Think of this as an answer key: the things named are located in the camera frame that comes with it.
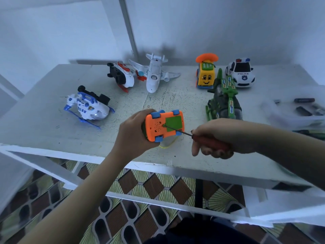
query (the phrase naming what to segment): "airplane wing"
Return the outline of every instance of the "airplane wing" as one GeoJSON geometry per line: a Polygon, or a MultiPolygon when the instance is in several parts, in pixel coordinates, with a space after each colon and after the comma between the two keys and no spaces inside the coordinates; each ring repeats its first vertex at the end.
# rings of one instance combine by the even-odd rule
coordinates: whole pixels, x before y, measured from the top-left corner
{"type": "Polygon", "coordinates": [[[130,63],[130,65],[131,65],[132,67],[134,67],[134,68],[138,71],[138,73],[139,73],[140,76],[145,76],[145,77],[147,77],[147,70],[149,69],[148,66],[141,65],[141,64],[136,63],[135,61],[132,61],[132,60],[130,60],[130,59],[129,59],[129,63],[130,63]]]}
{"type": "Polygon", "coordinates": [[[162,77],[160,80],[169,81],[169,79],[180,77],[181,73],[170,73],[162,71],[162,77]]]}

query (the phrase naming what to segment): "yellow toy telephone car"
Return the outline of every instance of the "yellow toy telephone car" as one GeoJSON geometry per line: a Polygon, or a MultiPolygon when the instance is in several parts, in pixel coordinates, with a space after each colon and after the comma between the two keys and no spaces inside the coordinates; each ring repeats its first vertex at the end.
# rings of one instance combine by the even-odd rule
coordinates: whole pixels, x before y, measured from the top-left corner
{"type": "Polygon", "coordinates": [[[205,53],[196,58],[199,68],[196,71],[196,86],[201,89],[212,89],[215,79],[213,62],[218,61],[219,57],[213,53],[205,53]]]}

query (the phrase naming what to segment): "red screwdriver handle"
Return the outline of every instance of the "red screwdriver handle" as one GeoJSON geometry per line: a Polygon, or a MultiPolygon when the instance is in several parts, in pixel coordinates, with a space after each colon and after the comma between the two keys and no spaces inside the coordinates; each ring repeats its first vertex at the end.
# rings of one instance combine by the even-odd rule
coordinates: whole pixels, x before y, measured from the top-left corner
{"type": "Polygon", "coordinates": [[[198,136],[193,134],[192,139],[197,143],[200,143],[201,145],[204,145],[216,151],[223,150],[226,152],[230,150],[230,144],[220,141],[214,137],[198,136]]]}

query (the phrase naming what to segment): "patterned carpet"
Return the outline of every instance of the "patterned carpet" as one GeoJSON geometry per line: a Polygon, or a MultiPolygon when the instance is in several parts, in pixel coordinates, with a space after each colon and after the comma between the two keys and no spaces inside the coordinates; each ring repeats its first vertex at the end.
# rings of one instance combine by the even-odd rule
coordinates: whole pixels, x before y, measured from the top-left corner
{"type": "MultiPolygon", "coordinates": [[[[51,158],[72,171],[76,161],[51,158]]],[[[85,163],[78,176],[85,179],[98,165],[85,163]]],[[[124,169],[111,192],[194,206],[195,179],[124,169]]],[[[0,215],[0,243],[15,244],[62,202],[71,191],[63,183],[37,170],[0,215]]],[[[232,212],[245,206],[242,186],[203,181],[203,207],[232,212]]],[[[193,214],[144,203],[105,197],[89,222],[81,244],[142,243],[165,233],[193,214]]],[[[263,244],[312,244],[293,224],[274,228],[234,224],[235,228],[263,244]]]]}

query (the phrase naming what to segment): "dark clothing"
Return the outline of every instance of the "dark clothing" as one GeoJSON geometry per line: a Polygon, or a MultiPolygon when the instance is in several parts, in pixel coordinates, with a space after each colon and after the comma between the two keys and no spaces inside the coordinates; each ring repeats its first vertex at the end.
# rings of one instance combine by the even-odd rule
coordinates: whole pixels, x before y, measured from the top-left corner
{"type": "Polygon", "coordinates": [[[158,234],[144,244],[258,244],[247,235],[214,221],[183,219],[176,227],[169,229],[165,235],[158,234]]]}

